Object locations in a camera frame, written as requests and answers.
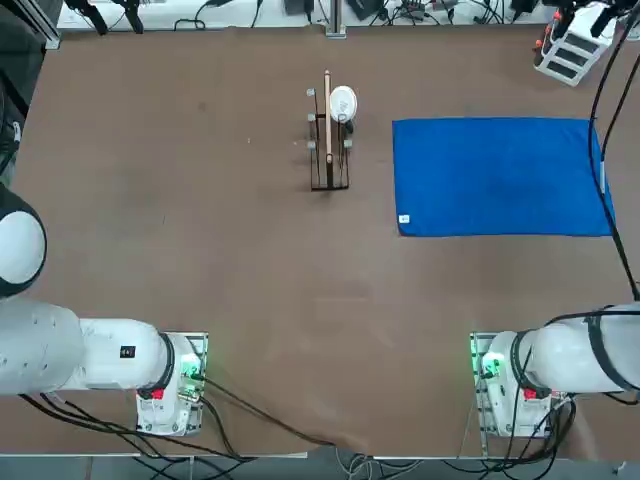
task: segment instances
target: white step stool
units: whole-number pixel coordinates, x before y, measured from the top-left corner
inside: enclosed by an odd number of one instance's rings
[[[539,48],[534,68],[575,87],[613,42],[615,19],[598,38],[591,36],[591,27],[604,8],[605,5],[596,2],[580,8],[564,36],[554,39],[553,32],[559,20],[556,14],[545,29],[544,39],[536,44]]]

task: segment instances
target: black cable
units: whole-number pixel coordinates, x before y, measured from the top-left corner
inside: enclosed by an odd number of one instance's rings
[[[424,16],[430,18],[431,20],[433,20],[434,22],[436,22],[436,25],[442,25],[438,19],[436,17],[434,17],[433,15],[431,15],[429,12],[424,12]]]
[[[212,7],[214,6],[216,3],[216,0],[208,0],[205,3],[203,3],[202,5],[200,5],[200,8],[198,8],[198,11],[196,12],[195,17],[193,18],[179,18],[178,20],[176,20],[175,22],[173,22],[173,31],[177,31],[178,30],[178,25],[180,25],[181,23],[193,23],[193,26],[196,30],[206,30],[207,29],[207,25],[198,18],[198,16],[200,15],[200,13],[202,12],[202,10],[204,10],[207,7]]]
[[[629,286],[631,287],[631,293],[633,295],[634,301],[640,301],[640,291],[638,290],[638,285],[636,284],[636,281],[633,277],[633,273],[631,272],[631,267],[629,266],[629,260],[627,259],[627,254],[625,252],[622,239],[620,238],[620,233],[618,232],[618,228],[613,219],[613,215],[609,211],[609,206],[607,205],[606,196],[601,191],[602,186],[600,185],[598,176],[596,175],[596,169],[595,169],[596,162],[595,162],[595,159],[593,158],[593,131],[594,131],[594,124],[596,121],[596,114],[598,111],[598,104],[600,103],[600,96],[602,95],[604,85],[606,84],[607,79],[609,78],[609,73],[611,72],[611,68],[613,67],[613,64],[618,58],[620,49],[622,48],[622,45],[624,44],[627,37],[629,36],[629,32],[633,28],[633,24],[635,23],[639,14],[640,14],[640,3],[637,3],[636,6],[631,11],[631,13],[629,14],[629,18],[627,20],[627,24],[624,28],[624,31],[622,32],[622,36],[618,40],[618,43],[616,43],[616,46],[613,49],[613,53],[611,54],[611,57],[609,57],[609,61],[607,62],[607,66],[605,67],[604,72],[602,73],[602,78],[600,79],[600,83],[598,84],[596,95],[593,99],[593,104],[591,106],[591,114],[589,116],[589,130],[587,132],[587,142],[588,142],[587,149],[589,152],[589,166],[591,168],[591,176],[598,193],[598,198],[600,199],[600,203],[602,204],[602,208],[604,210],[604,214],[607,219],[607,224],[609,225],[609,229],[611,230],[611,237],[613,239],[613,243],[616,246],[618,256],[620,257],[620,262],[622,263],[625,274],[627,276],[627,280],[629,281]],[[632,80],[633,80],[633,75],[630,75],[628,83],[630,84]],[[620,102],[618,104],[618,107],[619,109],[622,109],[622,105],[620,105]],[[607,129],[609,135],[611,134],[610,130],[612,129],[613,129],[612,125],[609,127],[609,129]],[[605,157],[604,155],[602,155],[600,159],[601,168],[604,168],[604,161],[605,161]]]
[[[381,18],[380,15],[382,14],[382,12],[385,12],[385,15],[388,17],[387,10],[386,10],[388,4],[389,4],[389,0],[385,0],[380,10],[376,12],[375,16],[373,17],[373,20],[371,20],[371,23],[369,24],[370,27],[375,23],[375,21],[378,18]]]
[[[254,460],[255,460],[255,459],[251,459],[251,460],[248,460],[248,461],[246,461],[246,462],[238,463],[237,465],[234,465],[233,467],[228,468],[227,470],[225,470],[225,471],[224,471],[224,472],[222,472],[222,473],[219,473],[219,474],[217,474],[217,475],[213,475],[213,476],[211,476],[211,477],[205,477],[205,478],[203,478],[202,480],[216,480],[216,479],[218,479],[218,478],[220,478],[220,477],[228,476],[228,475],[229,475],[231,472],[233,472],[236,468],[241,467],[242,465],[244,465],[244,464],[246,464],[246,463],[249,463],[249,462],[252,462],[252,461],[254,461]]]
[[[242,460],[242,456],[233,448],[233,446],[231,446],[231,442],[229,441],[229,437],[227,436],[227,432],[224,429],[222,419],[220,418],[220,414],[218,413],[216,407],[214,407],[213,404],[204,397],[200,397],[200,401],[204,404],[205,407],[207,407],[207,409],[213,416],[218,427],[218,431],[220,432],[220,438],[222,438],[222,443],[227,449],[227,452],[229,452],[232,457]]]
[[[195,457],[196,462],[198,463],[202,463],[204,465],[206,465],[209,468],[214,469],[215,471],[217,471],[221,476],[224,476],[227,478],[227,480],[233,480],[233,477],[231,475],[229,475],[229,471],[228,469],[225,470],[222,467],[219,467],[218,465],[216,465],[213,462],[210,462],[208,460],[205,460],[204,458],[200,458],[200,457]]]
[[[111,25],[109,28],[107,28],[107,30],[108,30],[108,31],[113,30],[113,29],[116,27],[116,25],[118,25],[118,24],[120,23],[120,20],[122,20],[122,19],[124,18],[124,14],[125,14],[125,13],[126,13],[126,12],[122,12],[122,15],[120,15],[120,18],[119,18],[118,20],[116,20],[116,21],[115,21],[115,23],[114,23],[113,25]]]
[[[498,12],[496,12],[492,7],[491,7],[491,2],[489,0],[489,3],[482,3],[482,2],[478,2],[477,0],[467,0],[468,2],[471,3],[475,3],[476,5],[480,5],[481,7],[485,8],[485,13],[487,11],[491,12],[493,14],[493,17],[495,17],[496,19],[496,23],[504,23],[504,20],[500,21],[500,15],[498,15]]]
[[[551,325],[556,322],[560,322],[562,320],[571,320],[572,318],[582,318],[582,317],[590,317],[593,315],[598,315],[599,317],[640,317],[640,310],[594,310],[591,312],[581,312],[581,313],[566,313],[564,315],[558,315],[557,317],[552,318],[547,323],[544,324]]]
[[[487,468],[483,468],[482,470],[467,470],[466,468],[460,468],[460,467],[456,467],[455,465],[447,462],[446,460],[440,460],[442,463],[444,463],[445,465],[447,465],[450,468],[453,468],[454,470],[457,470],[458,472],[463,472],[463,473],[484,473],[487,471]]]
[[[47,409],[46,407],[44,407],[43,405],[41,405],[40,403],[36,402],[33,398],[29,397],[28,395],[18,395],[20,398],[22,398],[25,402],[27,402],[28,404],[30,404],[32,407],[34,407],[35,409],[39,410],[40,412],[44,413],[45,415],[51,417],[51,418],[55,418],[56,420],[60,420],[64,423],[68,423],[71,425],[75,425],[78,427],[82,427],[82,428],[86,428],[87,430],[93,430],[95,432],[99,432],[99,433],[110,433],[110,434],[115,434],[115,432],[113,432],[112,430],[109,430],[107,428],[99,428],[96,427],[95,425],[91,424],[91,423],[85,423],[85,422],[81,422],[79,420],[75,420],[72,418],[67,418],[66,416],[60,415],[58,413],[52,412],[51,410]],[[202,452],[207,452],[210,453],[212,455],[220,455],[221,457],[225,457],[225,458],[229,458],[234,460],[233,457],[231,457],[230,455],[223,453],[223,452],[219,452],[217,450],[213,450],[211,448],[207,448],[207,447],[203,447],[201,445],[196,445],[193,443],[188,443],[188,442],[183,442],[181,440],[176,440],[175,438],[172,437],[166,437],[166,436],[162,436],[162,435],[155,435],[153,433],[148,433],[148,432],[139,432],[136,430],[130,430],[130,429],[126,429],[123,428],[121,431],[119,431],[118,433],[123,433],[123,434],[128,434],[128,435],[134,435],[137,437],[147,437],[147,438],[156,438],[158,440],[162,440],[168,443],[173,443],[175,445],[180,445],[181,447],[187,447],[187,448],[193,448],[195,450],[200,450]]]
[[[164,467],[162,467],[159,471],[156,471],[156,473],[154,473],[154,474],[153,474],[153,476],[152,476],[149,480],[156,480],[156,478],[158,478],[158,477],[164,477],[164,476],[166,476],[166,475],[165,475],[165,472],[166,472],[169,468],[171,468],[172,466],[174,466],[176,463],[184,463],[184,462],[186,462],[186,461],[188,461],[188,460],[189,460],[188,458],[180,458],[180,459],[177,459],[177,460],[175,460],[175,461],[173,461],[173,462],[169,463],[168,465],[165,465],[165,466],[164,466]],[[145,466],[145,467],[147,467],[147,468],[150,468],[150,465],[144,464],[144,466]]]
[[[296,428],[292,427],[291,425],[288,425],[288,424],[284,423],[283,421],[278,420],[274,416],[268,414],[267,412],[265,412],[264,410],[259,409],[256,406],[252,405],[251,403],[247,402],[246,400],[243,400],[238,395],[236,395],[235,393],[229,391],[228,389],[226,389],[222,385],[214,382],[213,380],[210,380],[210,379],[208,379],[206,377],[203,377],[202,375],[192,375],[191,378],[193,378],[195,380],[202,380],[202,381],[206,382],[207,384],[211,385],[215,389],[217,389],[220,392],[224,393],[229,398],[231,398],[231,399],[235,400],[236,402],[238,402],[240,405],[242,405],[242,406],[246,407],[247,409],[249,409],[249,411],[251,411],[253,414],[255,414],[255,415],[259,416],[259,417],[262,417],[265,420],[270,421],[271,423],[279,426],[283,430],[286,430],[287,432],[295,435],[296,437],[298,437],[298,438],[300,438],[302,440],[306,440],[307,442],[314,443],[316,445],[327,445],[327,446],[332,446],[332,447],[335,446],[335,444],[333,442],[329,442],[329,441],[322,440],[322,439],[319,439],[319,438],[314,438],[314,437],[312,437],[310,435],[307,435],[306,433],[301,432],[300,430],[297,430]]]
[[[329,17],[327,16],[327,12],[324,9],[324,5],[322,4],[322,0],[318,0],[318,5],[320,5],[320,11],[322,12],[322,16],[324,17],[324,21],[329,25],[331,22],[329,21]]]
[[[638,70],[638,66],[640,66],[640,55],[638,55],[636,57],[636,61],[633,64],[633,68],[631,69],[631,73],[629,74],[629,77],[627,78],[627,83],[624,86],[624,91],[622,92],[622,96],[620,97],[620,100],[618,101],[618,106],[616,107],[616,111],[613,114],[613,118],[611,119],[611,123],[609,124],[609,128],[607,128],[607,133],[604,136],[604,142],[602,142],[602,150],[601,150],[602,158],[605,158],[605,156],[606,156],[607,145],[609,144],[609,138],[610,138],[611,133],[613,131],[613,127],[615,126],[616,122],[618,121],[618,115],[620,115],[620,112],[622,111],[622,107],[624,106],[624,102],[627,99],[627,94],[629,93],[629,89],[631,88],[631,83],[633,83],[633,79],[636,76],[636,72]]]
[[[444,8],[444,11],[447,12],[447,18],[449,19],[449,23],[453,25],[453,14],[451,13],[453,12],[453,8],[451,9],[451,11],[449,11],[447,9],[447,4],[444,3],[445,0],[440,0],[440,2],[442,2],[442,8]]]
[[[611,400],[621,403],[622,405],[633,406],[633,405],[638,405],[638,403],[640,403],[637,398],[634,400],[625,400],[624,398],[617,397],[613,393],[608,393],[608,392],[603,393],[603,395],[605,397],[609,397]]]
[[[129,445],[131,445],[135,450],[137,450],[138,452],[140,452],[142,455],[144,455],[145,457],[151,458],[151,459],[162,459],[165,460],[167,462],[173,462],[173,460],[171,460],[170,458],[162,455],[154,446],[151,442],[149,442],[146,438],[140,438],[137,437],[138,440],[140,440],[141,442],[143,442],[145,445],[147,445],[147,447],[149,447],[149,449],[155,454],[155,456],[150,455],[149,453],[145,452],[142,448],[140,448],[138,445],[135,444],[135,442],[131,441],[129,438],[126,437],[125,434],[120,433],[120,431],[122,430],[127,430],[126,427],[119,425],[117,423],[114,422],[105,422],[103,420],[100,420],[96,417],[94,417],[93,415],[90,415],[89,413],[87,413],[85,410],[83,410],[82,408],[78,407],[77,405],[75,405],[72,402],[67,402],[65,401],[65,403],[67,405],[69,405],[71,408],[75,409],[76,411],[78,411],[80,413],[80,415],[75,414],[73,412],[69,412],[68,410],[65,410],[62,407],[59,407],[58,405],[56,405],[49,397],[47,397],[46,394],[41,393],[40,394],[40,398],[42,398],[47,405],[49,405],[49,407],[51,407],[53,410],[55,410],[56,412],[62,414],[62,415],[66,415],[68,417],[71,418],[76,418],[78,420],[86,420],[86,421],[91,421],[93,423],[97,423],[105,428],[111,429],[113,431],[114,434],[116,434],[118,437],[120,437],[122,440],[124,440],[125,442],[127,442]]]
[[[523,372],[527,370],[527,365],[529,364],[529,360],[531,359],[531,352],[532,352],[532,350],[529,349],[529,352],[527,353],[527,357],[524,360],[524,365],[522,366],[522,371]],[[519,398],[520,398],[520,383],[518,383],[518,386],[516,387],[516,396],[515,396],[515,400],[514,400],[514,403],[513,403],[513,416],[511,418],[511,435],[509,435],[509,444],[507,446],[507,453],[504,454],[504,460],[502,462],[503,464],[506,464],[507,461],[509,460],[509,455],[511,455],[511,449],[513,448],[513,439],[514,439],[515,434],[516,434],[516,417],[518,415],[518,399]],[[479,480],[484,479],[492,471],[497,471],[497,470],[498,470],[497,466],[496,467],[492,467],[492,469],[489,469],[485,473],[483,473],[479,477]]]
[[[251,28],[256,26],[256,22],[258,21],[258,14],[260,13],[260,7],[262,6],[263,0],[256,0],[256,14],[253,16],[253,22],[251,22]]]
[[[165,470],[167,468],[169,468],[170,466],[172,466],[173,463],[170,463],[169,465],[166,465],[162,469],[159,469],[159,468],[154,467],[153,465],[149,465],[147,462],[143,462],[142,460],[140,460],[139,458],[136,458],[136,457],[131,457],[131,460],[133,460],[134,462],[139,463],[140,465],[144,465],[149,470],[153,470],[154,472],[156,472],[156,474],[152,478],[158,478],[158,476],[162,476],[162,477],[168,478],[169,480],[180,480],[177,477],[174,477],[172,475],[169,475],[168,473],[165,473]]]

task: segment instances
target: power cord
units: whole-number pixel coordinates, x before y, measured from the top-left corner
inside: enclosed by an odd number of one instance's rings
[[[264,410],[261,410],[258,407],[256,407],[256,406],[252,405],[251,403],[247,402],[246,400],[243,400],[238,395],[236,395],[235,393],[231,392],[227,388],[223,387],[219,383],[214,382],[213,380],[210,380],[210,379],[208,379],[206,377],[203,377],[202,375],[197,375],[197,374],[196,375],[191,375],[191,378],[193,378],[194,380],[204,381],[208,385],[211,385],[216,390],[222,392],[227,397],[229,397],[232,400],[234,400],[235,402],[237,402],[239,405],[244,407],[245,410],[253,413],[254,415],[262,418],[263,420],[267,420],[267,421],[273,423],[274,425],[277,425],[281,429],[283,429],[283,430],[295,435],[296,437],[298,437],[298,438],[300,438],[302,440],[305,440],[307,442],[310,442],[310,443],[313,443],[313,444],[316,444],[316,445],[335,447],[335,444],[333,442],[329,442],[327,440],[322,440],[322,439],[315,438],[315,437],[312,437],[310,435],[307,435],[306,433],[301,432],[300,430],[292,427],[291,425],[288,425],[287,423],[275,418],[274,416],[268,414]]]
[[[179,18],[178,20],[173,22],[173,31],[174,32],[177,31],[178,30],[178,25],[180,25],[181,23],[192,23],[196,30],[206,30],[207,29],[207,24],[204,23],[202,20],[200,20],[198,18],[200,16],[200,13],[202,13],[202,11],[205,8],[208,8],[208,7],[221,7],[223,5],[226,5],[230,1],[231,0],[207,0],[205,3],[200,5],[200,8],[198,8],[198,11],[196,12],[195,17],[193,17],[193,18]]]
[[[256,26],[256,21],[258,20],[258,14],[260,13],[260,7],[262,7],[263,1],[264,0],[256,1],[256,14],[253,16],[253,22],[251,22],[251,28],[254,28]]]
[[[167,474],[166,470],[169,469],[172,465],[177,464],[177,463],[182,463],[182,462],[184,462],[184,461],[186,461],[188,459],[184,459],[184,458],[183,459],[171,459],[171,458],[166,457],[165,455],[161,454],[153,446],[153,444],[151,444],[151,442],[149,442],[149,440],[147,438],[145,438],[145,437],[152,437],[152,438],[157,438],[157,439],[161,439],[161,440],[166,440],[166,441],[169,441],[171,443],[177,443],[177,444],[182,445],[182,446],[198,448],[200,450],[204,449],[204,447],[200,447],[200,446],[197,446],[197,445],[190,445],[190,444],[188,444],[186,442],[175,441],[174,439],[163,437],[163,436],[147,434],[147,433],[144,433],[144,432],[134,432],[134,431],[131,431],[131,430],[127,429],[126,427],[124,427],[122,425],[119,425],[119,424],[117,424],[115,422],[108,422],[108,421],[100,420],[97,417],[89,414],[88,412],[86,412],[84,409],[80,408],[76,404],[74,404],[74,403],[72,403],[70,401],[65,401],[65,400],[61,399],[60,397],[57,397],[57,395],[56,395],[56,397],[58,398],[58,400],[63,402],[65,405],[73,408],[78,413],[76,414],[74,412],[70,412],[68,410],[65,410],[62,407],[59,407],[58,405],[56,405],[45,394],[40,394],[40,397],[53,410],[53,412],[52,411],[45,412],[44,410],[46,410],[46,408],[43,405],[38,404],[35,400],[33,400],[32,398],[30,398],[30,397],[28,397],[26,395],[24,395],[24,396],[20,395],[20,397],[23,398],[23,399],[29,399],[29,400],[27,400],[28,403],[30,403],[32,406],[38,405],[38,407],[36,407],[36,408],[38,408],[38,410],[43,411],[43,413],[46,413],[49,416],[52,416],[52,415],[50,415],[51,413],[57,412],[60,415],[64,415],[65,417],[68,417],[66,420],[62,419],[63,422],[66,421],[66,423],[76,424],[76,423],[70,421],[70,420],[76,419],[76,420],[84,420],[84,421],[87,421],[87,422],[91,422],[92,424],[100,425],[100,426],[104,427],[105,430],[107,430],[107,432],[105,432],[105,433],[112,433],[114,435],[117,435],[122,440],[124,440],[129,445],[131,445],[135,450],[137,450],[144,457],[147,457],[147,458],[150,458],[150,459],[153,459],[153,460],[161,459],[161,460],[164,460],[164,461],[168,462],[168,465],[165,465],[163,468],[158,469],[158,468],[156,468],[156,467],[154,467],[152,465],[149,465],[148,463],[142,461],[139,458],[135,458],[135,457],[132,458],[137,463],[139,463],[139,464],[141,464],[141,465],[143,465],[143,466],[147,467],[148,469],[150,469],[150,470],[155,472],[154,476],[152,477],[152,480],[156,479],[158,476],[162,476],[162,477],[168,478],[170,480],[179,480],[176,477],[173,477],[173,476]],[[94,428],[89,428],[89,427],[87,427],[85,425],[78,425],[78,426],[82,426],[83,428],[88,428],[89,430],[95,430]],[[143,442],[153,452],[153,454],[150,454],[150,453],[146,452],[145,450],[143,450],[142,448],[140,448],[133,441],[131,441],[129,438],[127,438],[126,435],[131,435],[131,436],[137,438],[139,441]],[[206,449],[206,451],[208,451],[208,453],[220,454],[220,452],[215,452],[215,450],[211,450],[211,449]],[[249,462],[255,460],[255,458],[243,458],[241,460],[238,460],[237,458],[233,458],[233,457],[230,457],[230,456],[225,455],[225,454],[220,454],[220,455],[223,456],[223,457],[227,457],[227,458],[236,460],[239,463],[234,465],[233,467],[227,469],[227,470],[224,470],[221,467],[219,467],[219,466],[217,466],[217,465],[215,465],[215,464],[213,464],[211,462],[208,462],[208,461],[206,461],[206,460],[204,460],[202,458],[195,457],[195,461],[197,461],[199,463],[206,464],[210,468],[213,468],[213,469],[218,471],[218,475],[216,475],[215,477],[210,477],[210,478],[219,478],[221,476],[225,476],[225,477],[228,477],[230,480],[233,480],[229,475],[230,471],[235,470],[237,467],[239,467],[239,466],[241,466],[241,465],[243,465],[245,463],[249,463]]]
[[[164,442],[167,443],[173,443],[174,445],[180,445],[182,447],[187,447],[187,448],[192,448],[194,450],[199,450],[201,452],[206,452],[212,455],[219,455],[221,457],[225,457],[225,458],[229,458],[231,460],[235,460],[231,455],[223,453],[223,452],[219,452],[217,450],[214,450],[212,448],[208,448],[208,447],[203,447],[201,445],[196,445],[194,443],[189,443],[189,442],[183,442],[182,440],[177,440],[175,438],[172,437],[167,437],[167,436],[162,436],[162,435],[155,435],[153,433],[148,433],[148,432],[140,432],[137,430],[131,430],[128,429],[126,427],[123,427],[122,425],[118,425],[117,423],[114,422],[105,422],[103,420],[99,420],[99,419],[91,419],[91,417],[87,417],[86,419],[84,419],[84,421],[81,421],[79,419],[73,418],[72,415],[69,415],[68,413],[72,413],[72,412],[67,412],[67,414],[63,415],[60,413],[57,413],[53,410],[48,409],[47,407],[45,407],[44,405],[38,403],[36,400],[34,400],[33,398],[31,398],[28,395],[18,395],[21,399],[23,399],[25,402],[27,402],[29,405],[31,405],[33,408],[35,408],[36,410],[39,410],[40,412],[44,413],[45,415],[54,418],[56,420],[59,420],[61,422],[64,423],[68,423],[70,425],[75,425],[77,427],[81,427],[81,428],[85,428],[87,430],[93,430],[95,432],[99,432],[99,433],[107,433],[107,434],[112,434],[112,435],[118,435],[118,434],[123,434],[123,435],[130,435],[136,438],[155,438],[157,440],[162,440]]]
[[[218,413],[218,410],[216,410],[213,404],[206,398],[200,397],[200,401],[204,404],[205,407],[207,407],[207,410],[209,410],[209,412],[213,416],[213,419],[215,420],[216,425],[218,427],[218,431],[220,432],[222,443],[227,449],[227,452],[236,460],[240,460],[240,461],[244,460],[242,456],[231,446],[231,442],[229,441],[229,437],[227,436],[227,433],[224,429],[224,425],[222,424],[222,419],[220,418],[220,414]]]

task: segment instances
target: metal frame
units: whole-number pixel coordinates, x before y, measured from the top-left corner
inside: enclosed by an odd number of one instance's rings
[[[347,38],[347,28],[342,24],[342,0],[331,0],[327,38]]]
[[[348,137],[347,127],[344,123],[336,122],[338,153],[332,155],[328,153],[326,160],[320,159],[321,135],[320,121],[324,120],[328,132],[327,143],[331,143],[331,133],[333,131],[330,113],[320,113],[318,111],[318,97],[315,88],[307,90],[307,96],[313,97],[315,111],[307,116],[309,122],[309,149],[310,160],[310,186],[311,191],[334,191],[346,190],[349,188],[349,150],[353,142]]]
[[[60,48],[60,32],[55,24],[40,8],[37,0],[8,0],[13,2],[29,19],[35,30],[44,36],[45,48],[55,50]]]
[[[471,368],[473,370],[473,383],[475,385],[475,400],[478,409],[478,425],[480,428],[480,443],[482,447],[482,455],[489,458],[489,440],[491,436],[497,436],[497,428],[493,418],[493,410],[491,409],[491,401],[487,387],[480,378],[482,357],[489,350],[491,341],[497,333],[492,332],[472,332],[469,335],[469,344],[471,348]],[[545,438],[550,432],[549,422],[545,424],[535,438]]]

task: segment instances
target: wire bundle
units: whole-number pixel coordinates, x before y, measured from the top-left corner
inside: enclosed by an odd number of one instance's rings
[[[344,465],[342,463],[342,459],[340,458],[340,452],[337,447],[335,448],[335,453],[336,453],[336,460],[338,461],[338,465],[340,466],[340,469],[347,474],[347,480],[352,480],[353,477],[358,475],[358,473],[360,473],[360,471],[362,471],[363,469],[365,469],[366,471],[367,480],[372,480],[374,466],[377,466],[378,469],[380,470],[380,476],[378,477],[378,480],[382,480],[382,479],[392,480],[404,475],[405,473],[409,473],[415,470],[423,463],[422,460],[414,460],[404,465],[396,465],[393,463],[386,462],[384,460],[377,460],[373,457],[364,455],[362,453],[356,453],[351,457],[351,460],[349,460],[349,464]],[[388,468],[389,470],[393,470],[394,472],[390,474],[385,474],[384,472],[385,468]]]

